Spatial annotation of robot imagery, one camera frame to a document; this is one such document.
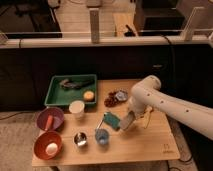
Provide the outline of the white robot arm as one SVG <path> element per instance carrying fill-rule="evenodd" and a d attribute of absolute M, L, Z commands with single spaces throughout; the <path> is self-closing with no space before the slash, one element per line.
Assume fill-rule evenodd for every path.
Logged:
<path fill-rule="evenodd" d="M 166 95 L 161 81 L 149 75 L 131 88 L 128 108 L 139 118 L 147 106 L 154 107 L 205 137 L 213 140 L 213 109 Z"/>

